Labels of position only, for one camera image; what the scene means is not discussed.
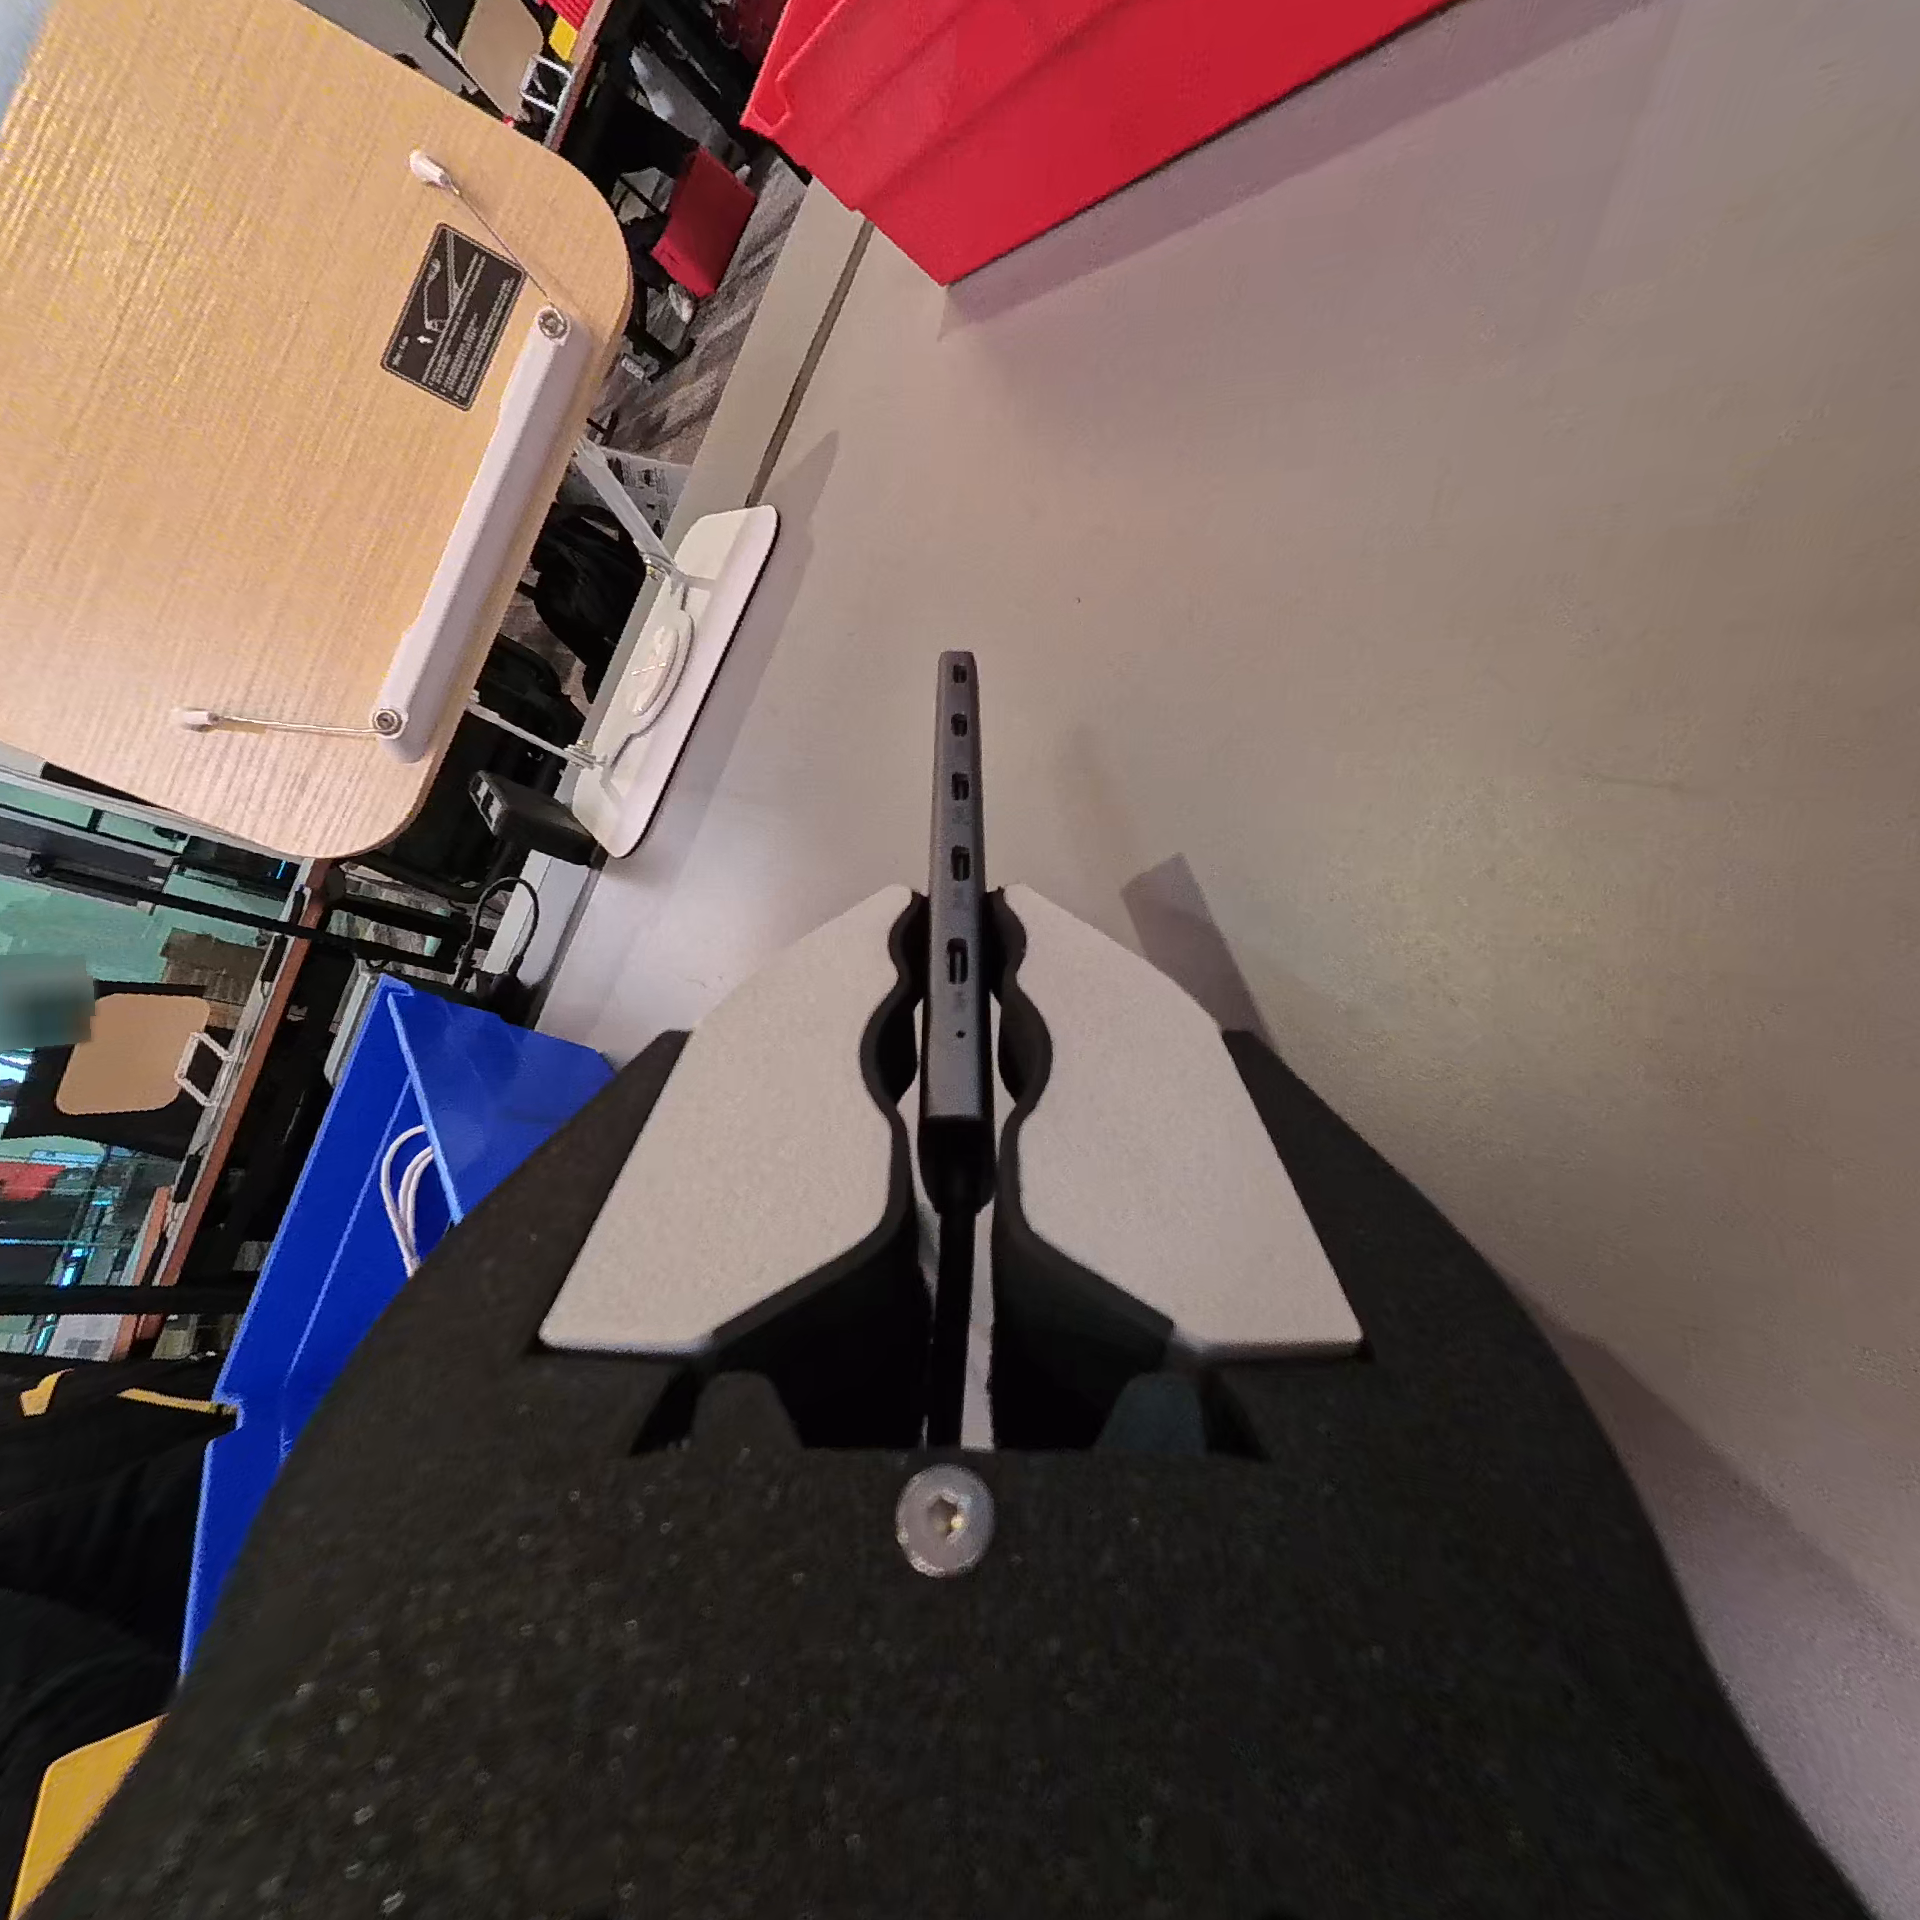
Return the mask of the yellow plastic bin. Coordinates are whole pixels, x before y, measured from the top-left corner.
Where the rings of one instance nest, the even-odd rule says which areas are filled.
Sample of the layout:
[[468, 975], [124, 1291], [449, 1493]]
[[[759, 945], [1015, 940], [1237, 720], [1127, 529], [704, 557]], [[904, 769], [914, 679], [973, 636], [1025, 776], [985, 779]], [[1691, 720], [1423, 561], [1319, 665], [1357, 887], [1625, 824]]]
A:
[[27, 1909], [74, 1856], [81, 1841], [119, 1795], [164, 1717], [151, 1717], [119, 1733], [74, 1746], [32, 1778], [31, 1820], [17, 1850], [7, 1917]]

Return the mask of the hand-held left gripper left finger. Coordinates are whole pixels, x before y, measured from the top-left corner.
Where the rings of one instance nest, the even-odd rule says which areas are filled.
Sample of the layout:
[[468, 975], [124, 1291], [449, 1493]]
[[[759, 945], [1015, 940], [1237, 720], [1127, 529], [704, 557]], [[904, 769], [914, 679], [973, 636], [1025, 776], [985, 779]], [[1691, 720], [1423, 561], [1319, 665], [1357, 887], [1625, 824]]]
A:
[[900, 1117], [925, 903], [889, 885], [688, 1033], [539, 1340], [764, 1376], [811, 1450], [913, 1450], [929, 1282]]

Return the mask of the wooden board stand white base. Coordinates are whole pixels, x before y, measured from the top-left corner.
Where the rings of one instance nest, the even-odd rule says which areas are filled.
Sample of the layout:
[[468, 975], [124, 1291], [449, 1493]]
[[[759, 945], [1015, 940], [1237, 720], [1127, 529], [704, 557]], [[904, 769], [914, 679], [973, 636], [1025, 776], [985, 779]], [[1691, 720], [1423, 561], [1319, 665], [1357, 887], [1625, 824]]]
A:
[[304, 5], [4, 5], [4, 747], [415, 820], [633, 312], [603, 191]]

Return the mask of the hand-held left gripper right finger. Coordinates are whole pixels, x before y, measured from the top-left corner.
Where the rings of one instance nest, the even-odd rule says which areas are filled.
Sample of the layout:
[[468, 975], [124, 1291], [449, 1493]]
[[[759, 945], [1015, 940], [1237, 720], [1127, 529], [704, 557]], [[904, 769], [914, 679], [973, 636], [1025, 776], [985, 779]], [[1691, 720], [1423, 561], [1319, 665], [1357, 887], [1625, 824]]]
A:
[[995, 899], [993, 1440], [1091, 1450], [1147, 1376], [1357, 1360], [1360, 1320], [1235, 1063], [1167, 975], [1028, 885]]

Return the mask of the black power adapter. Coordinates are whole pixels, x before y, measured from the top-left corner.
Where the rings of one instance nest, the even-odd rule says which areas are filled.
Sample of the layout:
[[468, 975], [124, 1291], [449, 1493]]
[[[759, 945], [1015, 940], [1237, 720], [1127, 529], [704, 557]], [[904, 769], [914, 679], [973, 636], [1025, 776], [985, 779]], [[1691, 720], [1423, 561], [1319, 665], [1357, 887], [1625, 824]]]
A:
[[468, 800], [497, 842], [527, 853], [587, 866], [600, 856], [600, 843], [577, 815], [556, 795], [529, 784], [482, 771], [468, 777]]

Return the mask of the blue plastic bin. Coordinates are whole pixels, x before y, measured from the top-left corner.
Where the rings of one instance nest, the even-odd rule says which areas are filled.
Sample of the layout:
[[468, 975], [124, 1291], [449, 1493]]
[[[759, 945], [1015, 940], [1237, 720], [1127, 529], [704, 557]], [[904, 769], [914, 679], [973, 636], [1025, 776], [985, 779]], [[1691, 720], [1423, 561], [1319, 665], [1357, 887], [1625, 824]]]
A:
[[282, 1465], [400, 1287], [613, 1079], [592, 1048], [395, 978], [372, 993], [220, 1373], [186, 1674]]

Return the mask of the grey desk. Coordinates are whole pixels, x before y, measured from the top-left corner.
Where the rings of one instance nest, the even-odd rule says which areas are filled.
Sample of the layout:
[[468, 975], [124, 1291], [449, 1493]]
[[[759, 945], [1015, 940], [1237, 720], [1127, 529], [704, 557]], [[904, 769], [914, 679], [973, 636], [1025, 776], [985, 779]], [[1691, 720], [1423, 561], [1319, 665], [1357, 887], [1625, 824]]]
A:
[[1915, 1915], [1915, 5], [1464, 5], [944, 291], [789, 201], [781, 520], [543, 1025], [989, 860], [1480, 1247], [1811, 1826]]

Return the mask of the red plastic bin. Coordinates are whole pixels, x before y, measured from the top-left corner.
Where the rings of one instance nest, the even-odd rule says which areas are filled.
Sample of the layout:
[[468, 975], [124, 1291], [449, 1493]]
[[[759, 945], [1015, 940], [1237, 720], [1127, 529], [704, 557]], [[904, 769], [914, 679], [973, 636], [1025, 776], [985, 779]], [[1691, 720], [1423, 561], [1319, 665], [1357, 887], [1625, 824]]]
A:
[[951, 285], [1442, 3], [793, 3], [746, 131]]

